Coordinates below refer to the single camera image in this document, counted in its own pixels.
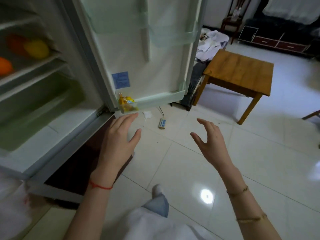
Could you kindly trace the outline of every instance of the red drawer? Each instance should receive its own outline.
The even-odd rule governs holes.
[[[259,36],[254,36],[252,42],[257,43],[257,44],[271,46],[271,47],[276,47],[276,45],[278,44],[277,40],[270,40],[270,39],[262,38]]]
[[[281,49],[285,49],[288,51],[303,52],[303,50],[306,48],[306,45],[292,44],[292,43],[280,41],[276,47],[281,48]]]

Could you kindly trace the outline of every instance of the bracelet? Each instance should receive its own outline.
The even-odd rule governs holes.
[[[260,217],[237,219],[237,222],[239,222],[239,223],[252,223],[252,222],[258,222],[258,221],[263,220],[265,218],[267,218],[267,214],[263,213],[262,216],[260,216]]]
[[[98,184],[95,184],[94,182],[91,181],[91,179],[89,179],[89,184],[92,186],[92,188],[101,188],[103,190],[111,190],[113,188],[113,186],[111,186],[110,188],[106,188],[106,187],[102,187]]]
[[[246,186],[240,193],[229,193],[227,191],[227,194],[230,196],[230,197],[236,197],[238,195],[241,195],[242,193],[246,192],[248,190],[248,186]]]

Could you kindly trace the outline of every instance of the red string bracelet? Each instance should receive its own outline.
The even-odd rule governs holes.
[[[92,188],[101,188],[103,190],[111,190],[113,188],[113,186],[111,186],[110,188],[106,188],[106,187],[102,187],[98,184],[95,184],[94,182],[92,182],[91,180],[89,180],[89,184],[91,184]]]

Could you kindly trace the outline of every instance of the chair backrest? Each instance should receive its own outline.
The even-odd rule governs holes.
[[[233,11],[234,9],[231,11],[231,8],[233,6],[233,2],[234,0],[231,1],[231,4],[230,4],[230,8],[229,8],[229,12],[228,12],[228,16],[232,16],[233,14]],[[237,0],[237,4],[235,5],[234,8],[238,7],[238,8],[241,8],[241,13],[239,15],[239,19],[242,20],[243,19],[243,16],[246,14],[246,11],[250,5],[250,2],[251,0],[249,0],[245,6],[245,9],[243,9],[243,4],[246,2],[246,0]]]

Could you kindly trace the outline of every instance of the black cable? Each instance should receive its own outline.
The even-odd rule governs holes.
[[[160,106],[159,106],[159,109],[160,109],[160,111],[161,111],[161,113],[162,113],[162,115],[163,115],[163,117],[165,116],[165,114],[162,112],[162,109],[160,108]]]

